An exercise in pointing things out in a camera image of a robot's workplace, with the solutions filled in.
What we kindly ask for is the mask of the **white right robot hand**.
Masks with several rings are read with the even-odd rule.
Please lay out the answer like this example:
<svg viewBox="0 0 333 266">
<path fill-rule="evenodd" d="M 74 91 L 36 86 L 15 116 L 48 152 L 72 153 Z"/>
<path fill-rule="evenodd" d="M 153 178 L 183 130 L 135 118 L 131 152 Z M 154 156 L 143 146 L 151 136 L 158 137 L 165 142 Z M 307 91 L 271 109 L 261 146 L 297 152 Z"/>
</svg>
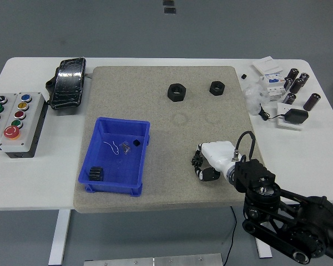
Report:
<svg viewBox="0 0 333 266">
<path fill-rule="evenodd" d="M 223 175 L 233 184 L 235 164 L 240 159 L 241 154 L 230 141 L 205 142 L 198 145 L 191 164 L 203 182 L 218 180 Z"/>
</svg>

